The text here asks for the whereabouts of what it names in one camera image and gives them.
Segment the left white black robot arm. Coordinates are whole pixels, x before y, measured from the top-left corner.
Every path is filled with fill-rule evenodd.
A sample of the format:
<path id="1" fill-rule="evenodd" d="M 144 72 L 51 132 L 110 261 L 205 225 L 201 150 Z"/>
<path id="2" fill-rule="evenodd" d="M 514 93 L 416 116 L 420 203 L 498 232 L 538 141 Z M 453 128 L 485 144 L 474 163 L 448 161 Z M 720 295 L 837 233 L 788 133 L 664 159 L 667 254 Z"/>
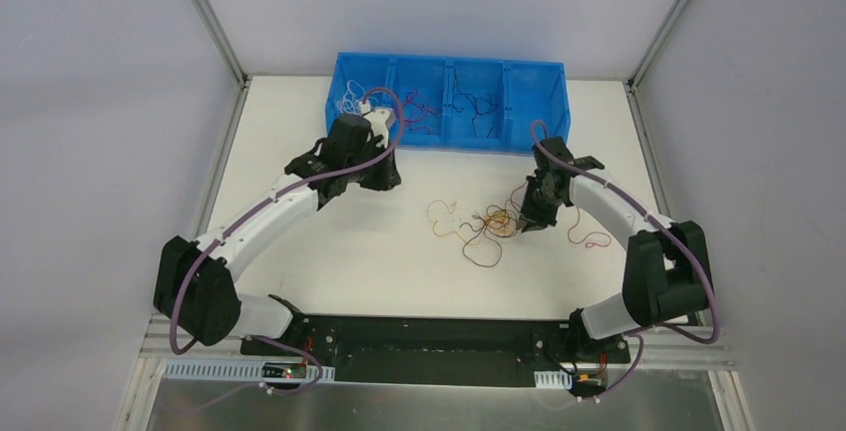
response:
<path id="1" fill-rule="evenodd" d="M 386 108 L 342 114 L 326 137 L 294 158 L 265 195 L 231 221 L 198 237 L 171 238 L 163 246 L 153 306 L 174 330 L 211 346 L 230 335 L 264 336 L 280 355 L 296 353 L 304 329 L 294 307 L 277 296 L 236 290 L 247 266 L 284 232 L 357 184 L 387 192 L 397 187 L 395 117 Z"/>

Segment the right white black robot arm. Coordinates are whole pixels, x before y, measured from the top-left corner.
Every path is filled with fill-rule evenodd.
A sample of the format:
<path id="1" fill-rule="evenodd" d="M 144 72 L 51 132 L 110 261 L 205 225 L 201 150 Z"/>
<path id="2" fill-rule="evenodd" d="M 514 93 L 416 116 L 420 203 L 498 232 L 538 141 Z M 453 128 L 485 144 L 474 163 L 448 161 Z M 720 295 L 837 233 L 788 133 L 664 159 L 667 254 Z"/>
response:
<path id="1" fill-rule="evenodd" d="M 592 360 L 606 348 L 606 338 L 670 326 L 712 306 L 706 240 L 696 222 L 649 212 L 613 182 L 602 163 L 574 157 L 560 137 L 535 142 L 533 154 L 536 168 L 527 177 L 518 231 L 553 227 L 560 208 L 578 208 L 626 253 L 620 292 L 572 314 L 576 327 L 566 335 L 572 356 Z"/>

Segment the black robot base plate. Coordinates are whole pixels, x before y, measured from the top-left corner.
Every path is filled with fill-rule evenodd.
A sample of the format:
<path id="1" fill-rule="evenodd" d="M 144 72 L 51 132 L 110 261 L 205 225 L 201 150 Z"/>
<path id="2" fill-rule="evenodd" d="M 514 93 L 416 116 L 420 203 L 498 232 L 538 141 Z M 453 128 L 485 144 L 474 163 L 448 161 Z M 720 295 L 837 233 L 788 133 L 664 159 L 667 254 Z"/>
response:
<path id="1" fill-rule="evenodd" d="M 293 312 L 277 337 L 240 333 L 240 352 L 309 353 L 336 382 L 520 388 L 628 364 L 621 335 L 593 340 L 574 318 L 480 319 Z"/>

